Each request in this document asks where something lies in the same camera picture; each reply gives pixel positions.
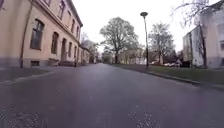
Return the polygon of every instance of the door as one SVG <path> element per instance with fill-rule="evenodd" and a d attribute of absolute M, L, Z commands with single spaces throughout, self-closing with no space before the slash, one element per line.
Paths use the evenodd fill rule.
<path fill-rule="evenodd" d="M 62 40 L 62 46 L 61 46 L 61 60 L 66 60 L 66 39 L 63 38 Z"/>

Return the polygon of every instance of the asphalt road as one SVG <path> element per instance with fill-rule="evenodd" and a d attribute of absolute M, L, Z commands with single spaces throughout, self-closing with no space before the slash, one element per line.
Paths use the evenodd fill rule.
<path fill-rule="evenodd" d="M 0 85 L 0 128 L 223 128 L 224 92 L 104 64 Z"/>

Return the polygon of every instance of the overcast sky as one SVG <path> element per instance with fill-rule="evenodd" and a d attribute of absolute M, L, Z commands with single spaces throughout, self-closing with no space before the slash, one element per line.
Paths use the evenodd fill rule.
<path fill-rule="evenodd" d="M 151 30 L 152 24 L 157 22 L 170 24 L 177 51 L 182 49 L 182 38 L 190 30 L 181 27 L 182 17 L 180 15 L 170 17 L 172 8 L 180 5 L 182 0 L 73 0 L 73 3 L 84 24 L 82 32 L 87 33 L 94 42 L 104 40 L 99 31 L 111 18 L 121 17 L 134 26 L 139 42 L 145 44 L 144 21 L 140 17 L 142 11 L 149 13 L 147 16 L 148 31 Z"/>

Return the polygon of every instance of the grass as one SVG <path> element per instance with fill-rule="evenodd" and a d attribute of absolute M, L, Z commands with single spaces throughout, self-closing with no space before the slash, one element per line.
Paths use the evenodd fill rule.
<path fill-rule="evenodd" d="M 155 72 L 179 78 L 190 79 L 205 83 L 223 84 L 224 85 L 224 70 L 205 70 L 195 68 L 173 68 L 173 67 L 160 67 L 150 66 L 146 69 L 143 65 L 116 65 L 121 68 L 140 72 Z"/>

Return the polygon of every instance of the street lamp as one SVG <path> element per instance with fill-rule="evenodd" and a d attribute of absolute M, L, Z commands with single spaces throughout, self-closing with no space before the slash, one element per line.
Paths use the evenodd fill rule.
<path fill-rule="evenodd" d="M 147 12 L 141 12 L 140 15 L 144 18 L 145 23 L 145 34 L 146 34 L 146 67 L 149 67 L 149 51 L 148 51 L 148 38 L 147 38 L 147 28 L 146 28 L 146 19 L 145 17 L 148 15 Z"/>

